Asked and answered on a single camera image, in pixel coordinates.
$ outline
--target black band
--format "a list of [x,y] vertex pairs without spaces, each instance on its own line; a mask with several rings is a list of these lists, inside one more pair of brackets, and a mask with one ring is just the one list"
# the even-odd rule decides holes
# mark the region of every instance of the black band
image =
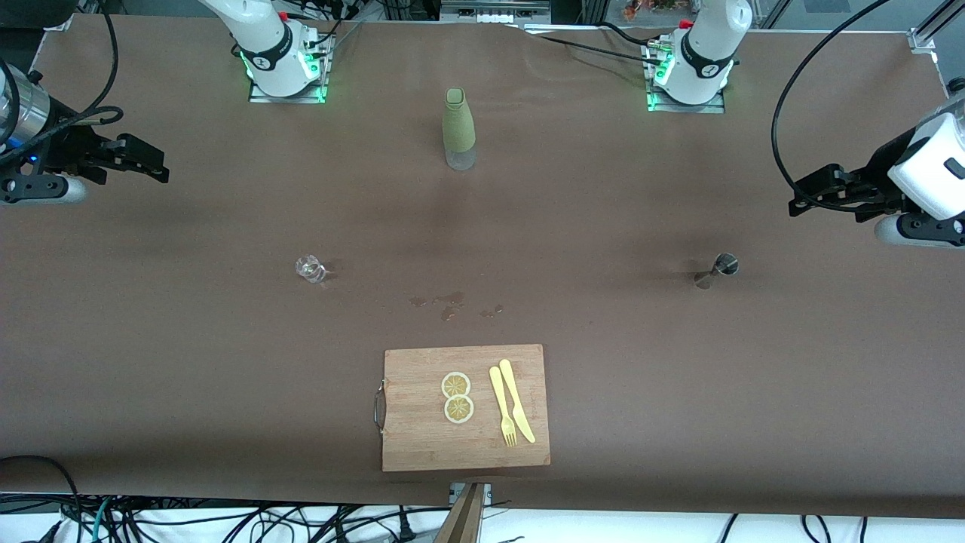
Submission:
[[253,66],[256,70],[261,71],[272,71],[275,69],[275,64],[281,60],[282,57],[289,54],[291,50],[291,28],[287,24],[282,24],[285,27],[285,36],[282,40],[278,42],[274,47],[256,53],[245,49],[241,45],[238,46],[241,49],[241,54],[248,59],[248,64]]
[[690,31],[687,31],[687,33],[683,35],[683,40],[680,41],[680,52],[683,53],[683,59],[687,61],[687,64],[694,67],[694,70],[697,72],[697,77],[700,79],[713,79],[731,63],[731,59],[733,58],[733,54],[721,60],[710,60],[702,57],[694,50],[694,47],[690,45]]

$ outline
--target knife blade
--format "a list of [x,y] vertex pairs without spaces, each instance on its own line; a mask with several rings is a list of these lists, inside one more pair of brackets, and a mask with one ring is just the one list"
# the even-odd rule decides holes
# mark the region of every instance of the knife blade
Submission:
[[530,428],[530,421],[526,419],[526,414],[523,412],[523,404],[519,401],[519,392],[516,390],[516,378],[512,375],[512,364],[510,364],[509,360],[503,358],[499,361],[499,370],[503,373],[503,381],[506,382],[506,387],[510,390],[510,396],[512,396],[512,418],[516,421],[516,426],[519,427],[519,431],[523,433],[526,441],[535,443],[537,438],[533,435],[533,430]]

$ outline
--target fork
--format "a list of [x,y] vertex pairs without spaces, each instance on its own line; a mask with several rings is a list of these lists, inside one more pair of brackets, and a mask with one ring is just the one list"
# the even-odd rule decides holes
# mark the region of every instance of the fork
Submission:
[[510,411],[506,409],[506,391],[503,390],[503,374],[500,373],[498,366],[489,368],[489,381],[492,382],[492,389],[496,392],[496,401],[499,402],[499,411],[503,414],[503,420],[499,423],[503,430],[503,440],[506,446],[516,446],[516,425],[512,423]]

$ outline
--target white floor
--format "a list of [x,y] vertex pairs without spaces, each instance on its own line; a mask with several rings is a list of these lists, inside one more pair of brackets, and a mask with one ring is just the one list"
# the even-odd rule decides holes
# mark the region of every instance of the white floor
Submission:
[[[311,507],[306,516],[312,521],[324,521],[333,507]],[[360,516],[392,513],[394,506],[366,507]],[[216,516],[237,515],[250,509],[188,509],[151,511],[138,516],[147,521],[183,521]],[[276,509],[279,514],[287,508]],[[718,543],[729,515],[700,513],[616,513],[592,511],[537,511],[487,510],[482,523],[481,543],[502,543],[523,536],[522,543]],[[412,514],[409,522],[416,532],[435,529],[442,525],[445,512]],[[56,513],[0,515],[0,543],[23,543],[40,539],[53,523]],[[853,517],[825,517],[834,543],[858,543],[860,519]],[[195,524],[182,527],[142,525],[146,534],[159,543],[220,543],[237,523],[237,519]],[[396,519],[385,521],[387,528],[398,532]],[[812,530],[823,543],[823,533],[812,518]],[[74,543],[75,525],[64,522],[55,543]],[[235,540],[246,543],[249,536],[258,539],[260,528],[254,523]],[[352,543],[377,541],[386,536],[384,529],[370,525],[348,536]],[[275,529],[263,543],[301,543],[308,533],[302,527],[293,530]],[[84,534],[83,541],[90,541]],[[965,541],[965,521],[877,519],[868,523],[867,543],[961,543]],[[800,519],[790,515],[740,515],[731,530],[728,543],[809,543],[801,529]]]

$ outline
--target lemon slice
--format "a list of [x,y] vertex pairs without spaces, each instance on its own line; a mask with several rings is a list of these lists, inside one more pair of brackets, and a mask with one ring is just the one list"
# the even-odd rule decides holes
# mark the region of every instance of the lemon slice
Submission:
[[453,424],[462,424],[466,420],[469,420],[472,418],[474,410],[473,401],[465,394],[451,396],[446,400],[446,405],[442,408],[442,412],[446,414],[446,418]]
[[442,379],[442,393],[447,398],[468,394],[470,388],[469,378],[461,371],[454,371]]

